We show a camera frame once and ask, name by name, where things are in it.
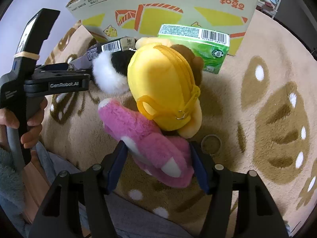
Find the green tissue pack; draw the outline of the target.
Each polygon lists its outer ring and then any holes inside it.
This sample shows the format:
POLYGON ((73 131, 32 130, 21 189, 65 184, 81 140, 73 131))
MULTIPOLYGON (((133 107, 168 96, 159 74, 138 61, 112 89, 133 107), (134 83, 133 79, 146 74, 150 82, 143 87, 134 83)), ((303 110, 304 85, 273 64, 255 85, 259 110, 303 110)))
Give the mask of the green tissue pack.
POLYGON ((230 48, 228 34, 201 27, 163 24, 158 37, 191 49, 195 56, 203 59, 203 70, 213 74, 219 73, 230 48))

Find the yellow plush pouch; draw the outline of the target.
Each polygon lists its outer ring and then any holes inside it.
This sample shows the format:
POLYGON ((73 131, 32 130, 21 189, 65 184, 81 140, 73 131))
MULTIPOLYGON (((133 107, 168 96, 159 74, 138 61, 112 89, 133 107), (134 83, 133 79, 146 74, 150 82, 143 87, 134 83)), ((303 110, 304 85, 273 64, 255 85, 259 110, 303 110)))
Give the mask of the yellow plush pouch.
POLYGON ((204 61, 182 44, 143 37, 127 67, 127 81, 137 109, 163 131, 185 139, 201 128, 199 102, 204 61))

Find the white black fluffy plush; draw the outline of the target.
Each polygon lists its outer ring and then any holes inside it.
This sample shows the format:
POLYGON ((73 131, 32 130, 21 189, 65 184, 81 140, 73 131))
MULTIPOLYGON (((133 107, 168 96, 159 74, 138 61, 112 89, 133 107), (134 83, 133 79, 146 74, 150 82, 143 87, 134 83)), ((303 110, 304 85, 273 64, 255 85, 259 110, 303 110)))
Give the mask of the white black fluffy plush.
POLYGON ((95 84, 109 95, 120 95, 129 90, 127 68, 135 51, 103 51, 92 61, 95 84))

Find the pink plush toy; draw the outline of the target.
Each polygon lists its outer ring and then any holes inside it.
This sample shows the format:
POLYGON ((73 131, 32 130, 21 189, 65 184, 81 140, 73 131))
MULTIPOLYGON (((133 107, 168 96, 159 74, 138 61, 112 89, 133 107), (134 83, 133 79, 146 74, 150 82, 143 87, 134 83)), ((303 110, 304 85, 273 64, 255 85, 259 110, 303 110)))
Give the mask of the pink plush toy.
POLYGON ((158 125, 140 112, 132 111, 114 98, 98 105, 104 130, 123 141, 135 163, 159 182, 175 188, 191 183, 194 170, 189 143, 179 136, 165 136, 158 125))

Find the black small carton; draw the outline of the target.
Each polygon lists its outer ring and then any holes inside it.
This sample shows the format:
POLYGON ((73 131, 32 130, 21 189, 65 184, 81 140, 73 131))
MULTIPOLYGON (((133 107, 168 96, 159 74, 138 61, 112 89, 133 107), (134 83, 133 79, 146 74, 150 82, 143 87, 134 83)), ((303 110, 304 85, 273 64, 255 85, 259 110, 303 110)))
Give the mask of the black small carton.
POLYGON ((102 53, 107 52, 111 66, 119 73, 124 73, 136 51, 137 39, 126 36, 112 41, 97 43, 91 46, 84 55, 70 62, 69 65, 76 70, 92 68, 92 61, 102 53))

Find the cardboard box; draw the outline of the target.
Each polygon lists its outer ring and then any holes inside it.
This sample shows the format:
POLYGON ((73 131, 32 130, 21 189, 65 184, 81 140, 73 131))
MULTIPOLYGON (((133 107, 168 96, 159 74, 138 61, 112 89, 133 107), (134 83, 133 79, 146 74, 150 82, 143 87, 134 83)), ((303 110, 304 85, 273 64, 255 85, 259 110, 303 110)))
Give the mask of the cardboard box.
POLYGON ((162 24, 202 27, 230 37, 235 55, 258 0, 71 0, 69 12, 98 41, 156 36, 162 24))

